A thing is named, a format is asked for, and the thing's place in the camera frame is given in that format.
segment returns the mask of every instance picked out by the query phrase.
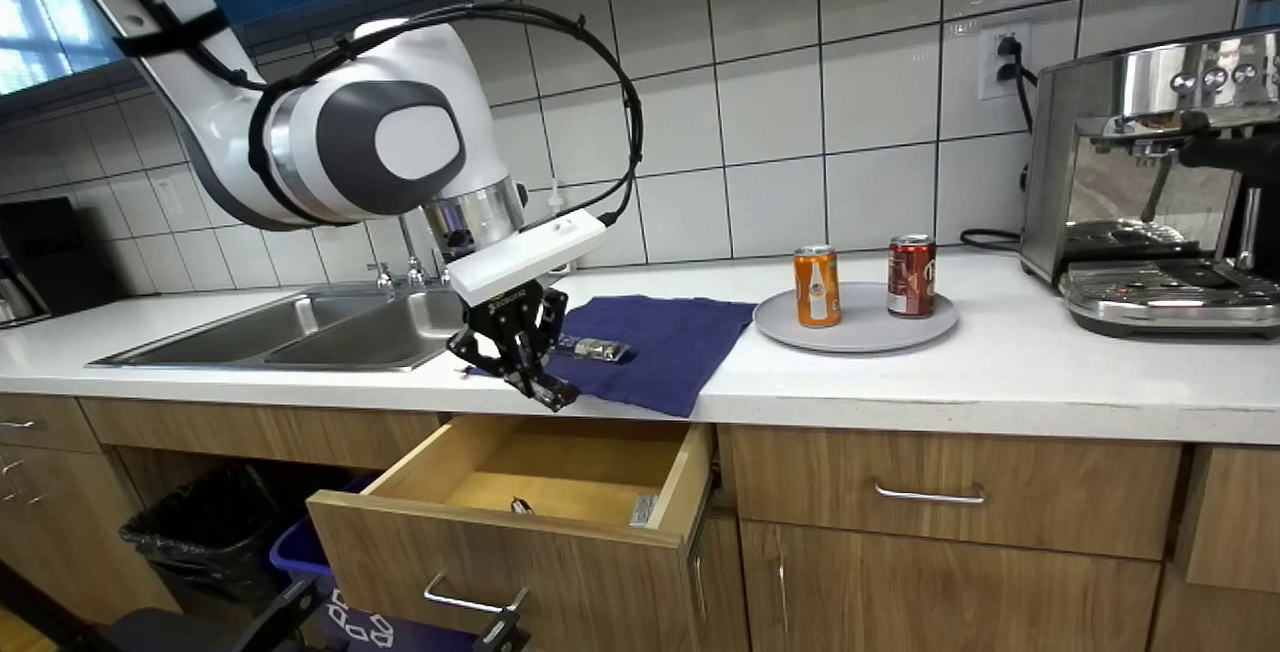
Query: wooden floor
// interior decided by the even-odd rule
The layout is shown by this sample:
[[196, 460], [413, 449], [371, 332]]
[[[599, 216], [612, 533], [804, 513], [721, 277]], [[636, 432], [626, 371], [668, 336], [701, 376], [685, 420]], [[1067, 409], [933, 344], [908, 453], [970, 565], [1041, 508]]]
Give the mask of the wooden floor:
[[0, 607], [0, 652], [55, 652], [54, 643]]

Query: coffee machine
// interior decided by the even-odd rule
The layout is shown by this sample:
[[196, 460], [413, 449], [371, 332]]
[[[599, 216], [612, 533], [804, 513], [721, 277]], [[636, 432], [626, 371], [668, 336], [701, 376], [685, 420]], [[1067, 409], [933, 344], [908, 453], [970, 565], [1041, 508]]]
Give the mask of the coffee machine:
[[1280, 28], [1039, 76], [1023, 269], [1108, 336], [1280, 337]]

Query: stainless steel sink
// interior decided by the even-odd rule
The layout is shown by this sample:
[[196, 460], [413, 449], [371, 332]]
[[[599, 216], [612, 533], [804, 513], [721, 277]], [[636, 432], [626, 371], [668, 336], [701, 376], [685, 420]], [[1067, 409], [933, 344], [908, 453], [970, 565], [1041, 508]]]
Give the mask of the stainless steel sink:
[[270, 352], [270, 366], [413, 369], [444, 351], [462, 329], [462, 298], [438, 288], [401, 295], [388, 305]]
[[452, 289], [314, 289], [104, 357], [93, 366], [408, 370], [462, 328]]

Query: trash bin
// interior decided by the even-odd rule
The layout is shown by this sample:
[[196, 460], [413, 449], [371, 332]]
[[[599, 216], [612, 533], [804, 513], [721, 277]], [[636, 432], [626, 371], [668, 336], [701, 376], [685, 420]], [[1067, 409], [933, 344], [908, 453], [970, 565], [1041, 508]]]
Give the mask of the trash bin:
[[[357, 479], [344, 492], [360, 492], [372, 478]], [[316, 588], [325, 599], [316, 610], [324, 626], [325, 647], [348, 652], [379, 649], [406, 652], [470, 652], [475, 635], [422, 625], [352, 608], [342, 598], [311, 518], [291, 526], [271, 547], [271, 565], [292, 579], [316, 575]]]
[[188, 607], [197, 606], [195, 614], [201, 615], [220, 601], [252, 619], [289, 584], [288, 575], [268, 560], [271, 543], [306, 512], [306, 498], [316, 489], [348, 479], [332, 468], [229, 462], [133, 516], [120, 528], [120, 538], [146, 557], [183, 610], [193, 612]]

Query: blue cloth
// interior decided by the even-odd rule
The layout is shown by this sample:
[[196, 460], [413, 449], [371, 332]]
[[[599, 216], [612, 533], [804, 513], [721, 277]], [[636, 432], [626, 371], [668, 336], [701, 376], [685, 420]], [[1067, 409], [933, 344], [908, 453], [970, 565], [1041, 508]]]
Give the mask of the blue cloth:
[[612, 364], [556, 355], [547, 370], [586, 395], [687, 418], [754, 310], [704, 298], [595, 297], [564, 315], [562, 332], [623, 342], [635, 357]]

